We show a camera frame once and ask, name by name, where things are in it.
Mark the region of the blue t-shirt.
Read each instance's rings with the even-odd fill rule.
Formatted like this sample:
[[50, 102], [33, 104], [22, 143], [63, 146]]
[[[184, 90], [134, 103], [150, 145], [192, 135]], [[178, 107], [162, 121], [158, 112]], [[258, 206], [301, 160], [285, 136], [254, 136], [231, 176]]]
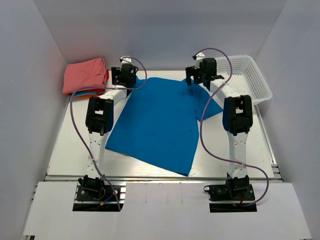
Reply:
[[223, 110], [200, 85], [138, 79], [105, 145], [156, 167], [188, 176], [199, 140], [198, 122]]

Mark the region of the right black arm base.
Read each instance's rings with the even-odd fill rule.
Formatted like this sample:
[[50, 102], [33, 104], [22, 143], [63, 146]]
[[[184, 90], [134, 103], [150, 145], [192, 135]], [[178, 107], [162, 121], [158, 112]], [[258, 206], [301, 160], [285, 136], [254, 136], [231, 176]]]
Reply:
[[225, 184], [211, 184], [203, 187], [209, 195], [211, 213], [253, 213], [257, 211], [255, 194], [248, 176], [227, 177]]

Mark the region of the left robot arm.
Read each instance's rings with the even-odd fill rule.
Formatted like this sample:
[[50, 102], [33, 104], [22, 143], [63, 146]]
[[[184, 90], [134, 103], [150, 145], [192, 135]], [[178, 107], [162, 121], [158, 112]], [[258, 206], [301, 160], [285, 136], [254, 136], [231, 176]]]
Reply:
[[114, 88], [106, 93], [91, 97], [88, 101], [85, 125], [89, 135], [89, 150], [87, 174], [93, 178], [99, 174], [104, 165], [104, 153], [107, 137], [114, 126], [114, 108], [117, 103], [128, 97], [136, 84], [136, 73], [139, 70], [125, 57], [120, 67], [111, 68]]

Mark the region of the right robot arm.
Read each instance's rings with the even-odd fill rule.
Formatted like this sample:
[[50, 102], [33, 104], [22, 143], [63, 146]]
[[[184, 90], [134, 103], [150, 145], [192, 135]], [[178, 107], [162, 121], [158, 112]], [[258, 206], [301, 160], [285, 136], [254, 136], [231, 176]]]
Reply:
[[212, 157], [229, 163], [227, 178], [243, 180], [248, 177], [246, 168], [246, 144], [253, 125], [252, 99], [232, 89], [222, 75], [217, 73], [215, 58], [198, 53], [192, 57], [195, 65], [187, 67], [186, 83], [203, 84], [211, 93], [210, 99], [217, 96], [223, 102], [222, 125], [229, 140], [229, 158], [222, 158], [209, 152]]

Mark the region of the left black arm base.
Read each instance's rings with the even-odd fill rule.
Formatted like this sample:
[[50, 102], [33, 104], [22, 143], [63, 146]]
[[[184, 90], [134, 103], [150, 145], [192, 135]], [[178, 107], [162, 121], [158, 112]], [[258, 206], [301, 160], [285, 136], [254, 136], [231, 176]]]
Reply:
[[105, 183], [103, 179], [85, 175], [78, 179], [72, 210], [74, 212], [120, 212], [125, 197], [121, 185]]

